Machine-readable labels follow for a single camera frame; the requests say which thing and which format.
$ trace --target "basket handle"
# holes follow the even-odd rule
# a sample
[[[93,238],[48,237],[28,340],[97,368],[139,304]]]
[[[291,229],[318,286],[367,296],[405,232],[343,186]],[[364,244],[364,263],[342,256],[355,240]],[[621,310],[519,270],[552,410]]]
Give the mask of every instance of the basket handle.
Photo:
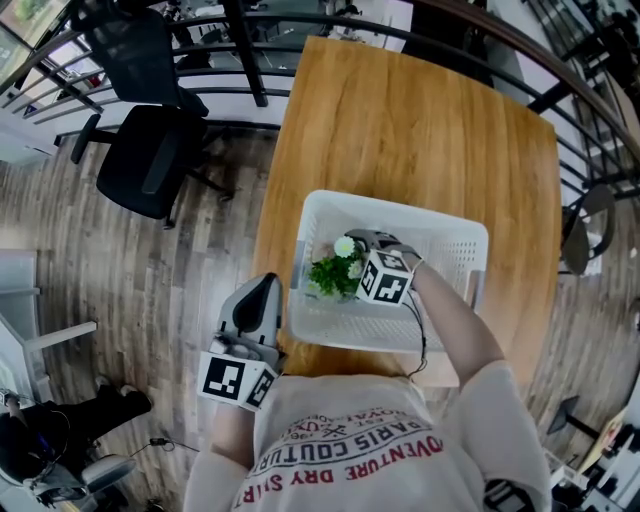
[[[486,276],[487,274],[484,270],[472,270],[469,273],[469,286],[467,286],[467,296],[465,300],[476,313],[478,309],[480,309],[480,304],[482,304]]]
[[[290,290],[297,290],[300,286],[300,277],[302,277],[302,259],[304,258],[304,250],[307,243],[304,240],[296,241],[296,255],[293,258],[293,271],[291,272]]]

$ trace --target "black office chair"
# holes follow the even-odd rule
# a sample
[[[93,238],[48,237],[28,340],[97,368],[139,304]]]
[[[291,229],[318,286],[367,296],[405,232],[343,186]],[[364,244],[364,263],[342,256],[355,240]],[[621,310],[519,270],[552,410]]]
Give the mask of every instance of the black office chair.
[[[80,0],[71,27],[82,32],[113,89],[123,101],[151,103],[131,109],[117,133],[98,130],[89,118],[71,154],[79,163],[89,141],[111,144],[98,174],[98,190],[113,202],[174,226],[171,209],[188,174],[226,190],[196,172],[203,152],[208,110],[195,94],[178,86],[170,34],[162,15],[146,8],[125,12],[114,0]]]
[[[561,273],[582,275],[589,260],[603,254],[611,245],[615,233],[615,199],[606,185],[597,185],[575,201],[571,206],[562,209],[562,246],[561,258],[566,271]],[[592,217],[601,212],[606,213],[606,221],[602,239],[595,246],[589,244],[587,227],[581,212]]]

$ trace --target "wooden table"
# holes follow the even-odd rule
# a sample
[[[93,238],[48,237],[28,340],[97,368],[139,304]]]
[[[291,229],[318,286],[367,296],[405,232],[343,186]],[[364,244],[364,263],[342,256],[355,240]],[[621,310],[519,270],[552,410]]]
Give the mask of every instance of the wooden table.
[[[555,292],[560,176],[553,127],[469,78],[362,44],[307,39],[278,138],[253,272],[289,287],[305,197],[328,189],[483,223],[489,262],[480,315],[531,380]],[[295,342],[281,333],[297,375],[399,375],[414,356]],[[456,385],[446,357],[417,381]]]

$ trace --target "person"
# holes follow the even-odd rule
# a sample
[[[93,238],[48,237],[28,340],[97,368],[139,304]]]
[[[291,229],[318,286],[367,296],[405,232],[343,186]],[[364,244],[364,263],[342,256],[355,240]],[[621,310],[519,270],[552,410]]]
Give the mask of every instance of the person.
[[[0,415],[2,472],[23,482],[55,461],[77,477],[95,440],[151,410],[149,398],[133,386],[118,391],[104,376],[96,385],[96,398],[75,405],[46,402],[21,409],[21,397],[8,398],[9,412]]]
[[[404,256],[460,380],[444,421],[406,378],[281,377],[255,415],[217,404],[185,512],[550,507],[536,428],[494,336],[436,270]]]

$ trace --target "wooden floor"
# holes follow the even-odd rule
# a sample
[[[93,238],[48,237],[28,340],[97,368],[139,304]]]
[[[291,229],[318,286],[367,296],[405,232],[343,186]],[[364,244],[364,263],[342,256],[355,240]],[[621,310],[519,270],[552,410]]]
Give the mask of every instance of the wooden floor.
[[[56,399],[91,398],[93,377],[105,373],[155,403],[151,413],[107,435],[105,453],[129,454],[161,435],[195,447],[202,442],[209,409],[195,400],[198,353],[208,346],[222,301],[249,276],[276,137],[238,132],[218,141],[211,177],[235,184],[235,199],[220,203],[213,191],[187,182],[169,232],[97,192],[106,146],[92,144],[79,168],[69,162],[72,140],[44,165],[0,167],[0,247],[38,250],[43,331],[98,322],[95,334],[46,350]],[[563,458],[584,454],[589,442],[571,428],[544,435],[559,401],[580,394],[577,415],[599,428],[636,379],[640,340],[627,307],[640,294],[640,258],[629,256],[640,247],[639,226],[640,211],[619,203],[603,275],[560,278],[542,359],[523,389],[544,445]],[[454,396],[430,394],[439,412]],[[181,510],[193,454],[147,448],[136,459],[140,470],[125,480],[132,503],[155,497],[167,510]]]

